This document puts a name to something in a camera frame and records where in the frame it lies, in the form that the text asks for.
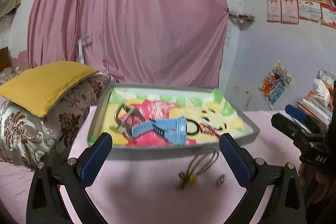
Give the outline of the right human hand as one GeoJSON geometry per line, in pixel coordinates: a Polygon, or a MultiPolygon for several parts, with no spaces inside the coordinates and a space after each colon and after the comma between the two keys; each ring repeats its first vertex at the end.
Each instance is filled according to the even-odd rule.
{"type": "Polygon", "coordinates": [[[315,166],[301,163],[298,178],[306,207],[324,201],[335,205],[335,170],[322,172],[315,166]]]}

